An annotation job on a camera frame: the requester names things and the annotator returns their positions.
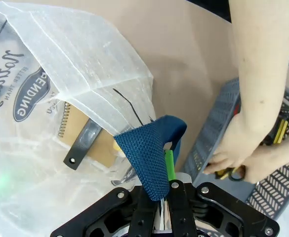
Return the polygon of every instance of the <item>human hand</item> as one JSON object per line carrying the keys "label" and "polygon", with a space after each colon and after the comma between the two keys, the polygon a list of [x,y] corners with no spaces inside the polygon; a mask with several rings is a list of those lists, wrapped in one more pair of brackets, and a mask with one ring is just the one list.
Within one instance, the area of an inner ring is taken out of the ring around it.
{"label": "human hand", "polygon": [[246,166],[245,181],[256,184],[282,166],[277,147],[278,145],[259,146],[250,157],[246,158],[242,163]]}
{"label": "human hand", "polygon": [[248,128],[242,114],[235,115],[204,173],[210,174],[228,167],[239,167],[253,153],[265,135]]}

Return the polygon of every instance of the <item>gray plastic basket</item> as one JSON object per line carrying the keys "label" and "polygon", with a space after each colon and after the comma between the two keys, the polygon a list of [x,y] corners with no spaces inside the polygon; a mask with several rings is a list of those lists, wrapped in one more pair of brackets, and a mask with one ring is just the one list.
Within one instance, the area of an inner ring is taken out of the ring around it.
{"label": "gray plastic basket", "polygon": [[[289,89],[286,89],[284,98],[289,101]],[[247,182],[232,182],[229,179],[215,180],[214,175],[204,175],[202,172],[218,146],[239,102],[239,80],[234,79],[222,87],[182,170],[191,175],[194,186],[203,182],[213,182],[256,210],[276,219],[289,203],[289,164],[276,170],[258,186]],[[287,104],[282,104],[280,114],[289,117]],[[284,138],[288,134],[289,124]],[[219,233],[211,231],[209,233],[210,236],[221,236]]]}

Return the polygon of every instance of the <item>green object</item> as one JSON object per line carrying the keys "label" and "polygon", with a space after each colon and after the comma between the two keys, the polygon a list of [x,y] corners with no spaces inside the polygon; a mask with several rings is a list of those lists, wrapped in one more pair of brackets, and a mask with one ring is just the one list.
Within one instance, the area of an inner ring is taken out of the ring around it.
{"label": "green object", "polygon": [[173,179],[176,179],[175,169],[174,169],[174,157],[173,157],[172,150],[165,151],[165,162],[166,162],[168,180],[171,181]]}

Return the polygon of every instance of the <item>notebook spiral binding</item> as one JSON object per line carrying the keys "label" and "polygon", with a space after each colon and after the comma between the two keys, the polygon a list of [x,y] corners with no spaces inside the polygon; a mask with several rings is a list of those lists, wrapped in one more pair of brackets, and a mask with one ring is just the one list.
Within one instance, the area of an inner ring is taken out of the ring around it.
{"label": "notebook spiral binding", "polygon": [[65,132],[66,124],[67,124],[67,119],[69,118],[69,114],[70,114],[70,108],[71,108],[71,104],[65,102],[64,103],[64,112],[63,112],[63,116],[62,116],[62,120],[61,120],[61,124],[60,124],[60,128],[59,128],[59,133],[58,133],[59,137],[64,136],[64,132]]}

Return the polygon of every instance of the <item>spiral notebook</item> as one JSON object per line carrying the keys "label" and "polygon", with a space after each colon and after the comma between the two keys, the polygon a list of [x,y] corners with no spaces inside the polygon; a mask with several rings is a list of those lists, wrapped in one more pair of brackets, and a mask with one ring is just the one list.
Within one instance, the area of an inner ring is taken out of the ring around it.
{"label": "spiral notebook", "polygon": [[[72,146],[88,120],[82,111],[65,102],[64,113],[60,125],[59,140]],[[87,152],[91,159],[110,167],[116,160],[116,151],[113,148],[114,138],[105,129],[102,129]]]}

